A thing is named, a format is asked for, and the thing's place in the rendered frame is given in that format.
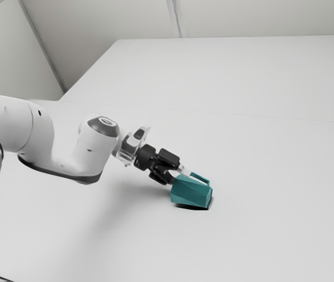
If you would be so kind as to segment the teal faceted mug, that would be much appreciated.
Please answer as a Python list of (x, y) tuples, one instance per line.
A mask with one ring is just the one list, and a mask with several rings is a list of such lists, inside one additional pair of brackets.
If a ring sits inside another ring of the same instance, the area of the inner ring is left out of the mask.
[(212, 200), (210, 181), (194, 172), (175, 177), (170, 190), (172, 203), (207, 209)]

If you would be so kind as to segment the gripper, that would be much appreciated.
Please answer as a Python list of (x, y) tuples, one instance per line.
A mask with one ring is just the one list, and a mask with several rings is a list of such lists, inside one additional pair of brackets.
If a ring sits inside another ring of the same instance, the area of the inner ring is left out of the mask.
[(180, 164), (180, 158), (177, 155), (166, 149), (161, 149), (157, 153), (156, 149), (148, 144), (139, 149), (134, 166), (141, 171), (148, 169), (149, 177), (162, 185), (173, 184), (175, 178), (170, 174), (170, 170), (177, 171), (184, 176), (191, 175), (191, 171)]

